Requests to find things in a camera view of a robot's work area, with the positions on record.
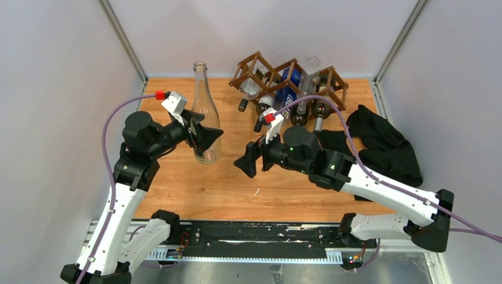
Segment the gray floor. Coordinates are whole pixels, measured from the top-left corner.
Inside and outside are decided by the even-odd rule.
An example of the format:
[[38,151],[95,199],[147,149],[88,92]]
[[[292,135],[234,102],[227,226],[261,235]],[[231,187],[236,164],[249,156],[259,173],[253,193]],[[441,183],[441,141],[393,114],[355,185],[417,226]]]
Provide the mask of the gray floor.
[[[365,258],[369,260],[371,256],[367,253]],[[341,271],[340,266],[330,264],[186,262],[163,270],[140,267],[134,274],[133,283],[432,284],[423,253],[383,253],[366,270],[355,275]]]

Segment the wooden slat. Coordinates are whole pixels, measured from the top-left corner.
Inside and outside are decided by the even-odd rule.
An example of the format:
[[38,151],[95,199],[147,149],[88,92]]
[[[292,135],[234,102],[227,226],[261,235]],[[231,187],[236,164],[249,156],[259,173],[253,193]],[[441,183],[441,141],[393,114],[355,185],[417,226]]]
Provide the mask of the wooden slat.
[[[221,128],[225,131],[221,138],[223,153],[220,160],[209,166],[198,163],[193,150],[180,144],[173,153],[159,159],[160,170],[135,217],[149,218],[158,209],[164,209],[183,219],[337,222],[347,212],[366,215],[392,213],[373,202],[355,201],[350,194],[317,188],[306,175],[279,166],[268,172],[259,171],[253,179],[248,178],[233,162],[244,154],[249,141],[260,137],[253,132],[257,115],[252,104],[244,113],[237,110],[241,95],[228,85],[229,79],[209,79]],[[350,88],[347,110],[342,112],[344,118],[347,119],[358,104],[376,111],[369,82],[365,79],[347,81]],[[146,93],[156,90],[180,92],[187,97],[187,108],[190,109],[194,80],[150,78]],[[145,99],[141,110],[151,113],[153,119],[163,125],[170,122],[160,101]],[[307,129],[311,131],[313,124],[314,121],[309,121]],[[336,115],[331,115],[325,120],[324,128],[339,131],[342,125]],[[362,148],[360,140],[356,139],[355,144]]]

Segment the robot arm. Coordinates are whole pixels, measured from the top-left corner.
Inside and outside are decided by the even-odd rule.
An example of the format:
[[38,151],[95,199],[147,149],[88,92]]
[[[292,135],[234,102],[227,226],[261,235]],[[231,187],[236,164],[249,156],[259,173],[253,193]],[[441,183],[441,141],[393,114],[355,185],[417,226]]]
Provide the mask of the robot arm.
[[[162,106],[168,110],[172,122],[162,126],[144,111],[134,112],[125,120],[124,142],[113,173],[115,200],[111,187],[107,199],[108,205],[115,202],[114,210],[109,214],[110,209],[105,206],[99,219],[96,232],[105,229],[103,238],[99,240],[99,234],[93,234],[77,263],[64,266],[61,278],[67,283],[76,283],[81,273],[85,273],[81,283],[130,283],[133,273],[158,244],[179,238],[179,216],[159,210],[137,236],[122,245],[129,223],[160,168],[157,159],[183,141],[206,151],[223,134],[223,130],[203,127],[200,121],[204,115],[184,109],[186,98],[182,95],[176,92],[161,95],[165,98]],[[107,218],[110,221],[104,228]],[[95,246],[98,250],[94,257],[89,257]],[[87,262],[90,266],[83,272]]]
[[[431,251],[445,251],[450,218],[429,204],[388,188],[369,178],[356,165],[354,158],[336,151],[322,149],[314,133],[300,126],[278,134],[284,120],[282,115],[272,118],[275,112],[264,112],[268,124],[267,135],[246,146],[243,157],[234,165],[250,178],[256,175],[256,160],[262,157],[265,172],[277,164],[284,169],[308,175],[310,182],[324,189],[344,191],[385,205],[397,212],[392,215],[364,216],[348,213],[342,219],[339,236],[344,243],[361,243],[371,238],[408,239]],[[379,181],[385,180],[407,191],[427,198],[449,210],[453,206],[453,193],[442,189],[437,193],[412,188],[386,176],[373,173]]]

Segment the white wall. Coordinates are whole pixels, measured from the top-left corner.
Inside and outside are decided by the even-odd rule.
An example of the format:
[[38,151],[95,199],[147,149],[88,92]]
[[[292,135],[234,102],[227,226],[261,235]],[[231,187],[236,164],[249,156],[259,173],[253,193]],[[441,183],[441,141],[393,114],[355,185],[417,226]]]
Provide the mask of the white wall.
[[233,76],[260,50],[277,66],[317,56],[343,76],[373,76],[417,0],[110,0],[149,76]]
[[[501,13],[500,1],[430,1],[382,83],[391,119],[417,153],[422,188],[453,191],[456,213],[498,235]],[[501,255],[495,241],[452,233],[445,257],[455,284],[500,283]]]
[[0,38],[0,282],[60,283],[110,184],[102,125],[141,83],[96,0],[2,1]]

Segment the wooden tabletop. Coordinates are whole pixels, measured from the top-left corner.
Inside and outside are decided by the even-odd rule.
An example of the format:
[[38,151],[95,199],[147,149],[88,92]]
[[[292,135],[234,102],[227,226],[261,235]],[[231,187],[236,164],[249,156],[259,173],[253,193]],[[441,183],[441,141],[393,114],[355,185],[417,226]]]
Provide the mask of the wooden tabletop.
[[[239,91],[228,85],[229,78],[211,78],[211,96],[218,109],[221,128],[222,154],[212,165],[196,161],[193,149],[180,144],[171,154],[159,159],[157,173],[148,194],[136,211],[137,218],[150,218],[158,209],[172,211],[182,219],[192,220],[250,220],[250,221],[340,221],[343,214],[357,212],[365,215],[389,214],[393,211],[374,202],[355,201],[350,194],[316,187],[302,173],[274,166],[268,172],[258,171],[250,179],[233,162],[244,154],[246,144],[262,134],[253,132],[256,122],[254,105],[245,112],[237,106]],[[347,79],[347,118],[359,104],[376,112],[369,82],[366,79]],[[177,91],[188,99],[191,108],[194,98],[193,78],[152,78],[146,93],[157,90]],[[141,110],[151,113],[163,125],[170,122],[167,111],[155,99],[145,99]],[[324,129],[342,130],[336,115],[325,120]],[[313,121],[307,129],[312,131]],[[357,139],[356,145],[361,148]]]

